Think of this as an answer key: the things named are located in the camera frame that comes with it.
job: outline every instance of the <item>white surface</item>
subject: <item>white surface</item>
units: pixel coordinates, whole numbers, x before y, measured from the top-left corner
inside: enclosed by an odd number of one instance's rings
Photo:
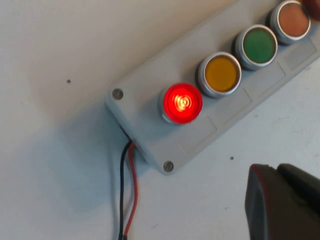
[[[116,239],[126,138],[104,108],[106,89],[210,15],[216,5],[202,2],[0,2],[0,239]],[[286,162],[320,177],[317,69],[320,61],[177,174],[139,162],[129,238],[245,240],[250,164]]]

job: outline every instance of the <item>illuminated red light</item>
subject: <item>illuminated red light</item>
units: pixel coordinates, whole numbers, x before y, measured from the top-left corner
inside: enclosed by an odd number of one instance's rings
[[[197,118],[203,101],[196,87],[188,83],[177,83],[164,93],[162,104],[164,115],[169,121],[187,124]]]

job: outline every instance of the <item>wire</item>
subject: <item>wire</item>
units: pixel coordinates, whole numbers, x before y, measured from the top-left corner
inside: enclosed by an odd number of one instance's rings
[[[129,164],[130,164],[130,168],[131,168],[133,188],[134,188],[134,200],[133,200],[133,206],[132,206],[132,210],[130,213],[130,217],[129,217],[128,223],[126,224],[125,230],[124,230],[123,240],[127,240],[127,238],[128,238],[128,232],[129,232],[132,220],[134,219],[134,215],[135,215],[135,212],[137,209],[137,204],[138,204],[139,192],[138,192],[138,179],[137,179],[134,158],[133,158],[134,148],[135,148],[135,144],[131,143],[129,146],[129,150],[128,150]]]
[[[119,226],[119,237],[118,240],[123,240],[124,232],[124,188],[125,188],[125,177],[124,177],[124,166],[125,166],[125,157],[127,150],[131,144],[131,140],[125,145],[120,161],[120,226]]]

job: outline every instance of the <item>plastic enclosure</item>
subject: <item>plastic enclosure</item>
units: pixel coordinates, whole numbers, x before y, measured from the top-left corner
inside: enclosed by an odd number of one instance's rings
[[[243,71],[238,89],[230,96],[203,96],[198,118],[186,125],[164,121],[158,108],[160,92],[175,83],[195,85],[196,68],[209,55],[231,52],[233,39],[253,24],[265,24],[277,0],[238,0],[198,25],[112,86],[106,104],[135,142],[145,160],[163,174],[172,174],[267,97],[320,57],[320,30],[291,46],[279,46],[277,57],[258,71]],[[119,88],[123,98],[115,100]],[[165,172],[164,163],[174,168]]]

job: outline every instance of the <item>screw head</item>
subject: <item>screw head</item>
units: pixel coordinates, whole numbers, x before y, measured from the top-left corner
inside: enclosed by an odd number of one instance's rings
[[[167,173],[170,173],[174,169],[174,163],[172,161],[166,161],[163,164],[163,170]]]
[[[120,100],[120,99],[122,99],[124,97],[124,92],[120,88],[115,88],[112,91],[112,97],[115,100]]]

